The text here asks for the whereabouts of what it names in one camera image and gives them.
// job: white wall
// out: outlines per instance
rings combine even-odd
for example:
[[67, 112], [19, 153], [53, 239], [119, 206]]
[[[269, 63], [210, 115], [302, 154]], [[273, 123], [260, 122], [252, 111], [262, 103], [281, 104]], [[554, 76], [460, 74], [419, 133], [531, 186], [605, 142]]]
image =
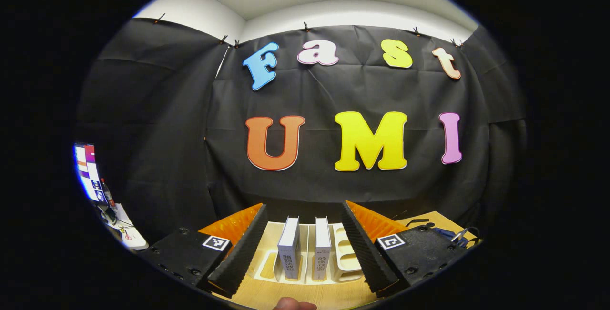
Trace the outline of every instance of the white wall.
[[239, 40], [246, 21], [215, 0], [153, 0], [133, 17], [148, 17], [189, 26], [233, 44]]
[[362, 25], [413, 30], [451, 41], [466, 41], [468, 30], [438, 15], [398, 4], [369, 0], [330, 0], [280, 9], [245, 21], [240, 15], [215, 0], [153, 0], [134, 17], [171, 21], [214, 37], [227, 37], [233, 44], [257, 37], [297, 30], [303, 22], [311, 28], [336, 25]]
[[276, 32], [303, 28], [303, 22], [310, 28], [337, 25], [362, 25], [397, 28], [451, 41], [466, 41], [472, 30], [455, 24], [443, 17], [386, 2], [368, 0], [330, 0], [316, 2], [287, 9], [277, 10], [246, 22], [240, 35], [241, 41]]

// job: wooden table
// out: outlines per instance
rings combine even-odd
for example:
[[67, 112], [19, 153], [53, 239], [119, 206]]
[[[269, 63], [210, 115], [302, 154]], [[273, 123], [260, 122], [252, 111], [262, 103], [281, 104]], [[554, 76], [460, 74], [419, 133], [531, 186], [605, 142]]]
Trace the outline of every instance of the wooden table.
[[[397, 222], [407, 225], [407, 223], [414, 219], [429, 219], [436, 227], [453, 232], [459, 232], [464, 229], [436, 211], [410, 217], [409, 219], [398, 220]], [[425, 223], [412, 223], [410, 227]], [[474, 237], [470, 232], [464, 235], [464, 238], [468, 240]], [[473, 244], [473, 242], [469, 243], [468, 247], [470, 248]], [[346, 310], [379, 300], [368, 288], [368, 284], [364, 282], [364, 277], [355, 281], [332, 285], [289, 285], [253, 279], [246, 275], [239, 290], [231, 299], [216, 293], [212, 294], [233, 303], [258, 310], [272, 310], [281, 297], [292, 297], [297, 301], [307, 301], [316, 304], [318, 310]]]

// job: finger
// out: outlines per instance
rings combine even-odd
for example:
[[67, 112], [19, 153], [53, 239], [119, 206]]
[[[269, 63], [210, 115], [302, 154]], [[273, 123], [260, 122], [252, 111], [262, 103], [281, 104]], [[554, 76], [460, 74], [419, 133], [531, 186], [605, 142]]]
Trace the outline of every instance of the finger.
[[299, 310], [299, 302], [294, 298], [281, 297], [273, 310]]
[[307, 303], [306, 301], [299, 302], [299, 310], [316, 310], [317, 308], [315, 304]]

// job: computer screen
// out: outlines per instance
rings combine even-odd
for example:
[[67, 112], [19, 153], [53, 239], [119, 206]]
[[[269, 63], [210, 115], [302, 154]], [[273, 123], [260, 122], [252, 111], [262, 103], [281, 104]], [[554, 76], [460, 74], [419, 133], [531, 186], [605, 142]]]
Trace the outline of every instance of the computer screen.
[[88, 143], [75, 143], [74, 160], [76, 163], [76, 171], [81, 179], [87, 197], [93, 201], [108, 204], [108, 201], [104, 196], [104, 191], [102, 190], [98, 168], [95, 164], [94, 146]]

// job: blue letter f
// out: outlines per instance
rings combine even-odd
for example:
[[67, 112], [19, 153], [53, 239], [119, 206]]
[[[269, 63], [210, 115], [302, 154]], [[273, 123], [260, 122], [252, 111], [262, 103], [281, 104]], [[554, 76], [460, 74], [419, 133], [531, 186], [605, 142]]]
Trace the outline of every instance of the blue letter f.
[[275, 72], [269, 72], [266, 67], [275, 67], [275, 65], [277, 65], [275, 55], [272, 53], [272, 51], [276, 51], [277, 48], [279, 48], [277, 43], [268, 43], [265, 47], [259, 49], [242, 63], [243, 66], [248, 66], [248, 69], [250, 69], [250, 74], [252, 74], [252, 79], [254, 80], [252, 83], [252, 89], [254, 91], [265, 86], [275, 78]]

